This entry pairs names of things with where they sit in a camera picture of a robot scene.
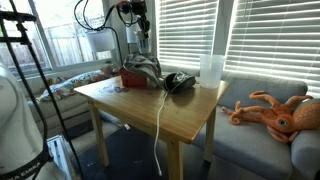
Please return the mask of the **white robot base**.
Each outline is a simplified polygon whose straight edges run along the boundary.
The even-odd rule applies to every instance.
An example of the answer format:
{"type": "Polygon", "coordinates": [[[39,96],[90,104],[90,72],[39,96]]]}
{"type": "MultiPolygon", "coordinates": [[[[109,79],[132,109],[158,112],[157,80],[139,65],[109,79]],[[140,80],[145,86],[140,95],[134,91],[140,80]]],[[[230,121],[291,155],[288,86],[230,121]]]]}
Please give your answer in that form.
{"type": "Polygon", "coordinates": [[[50,159],[19,83],[4,66],[0,77],[1,180],[50,180],[50,159]]]}

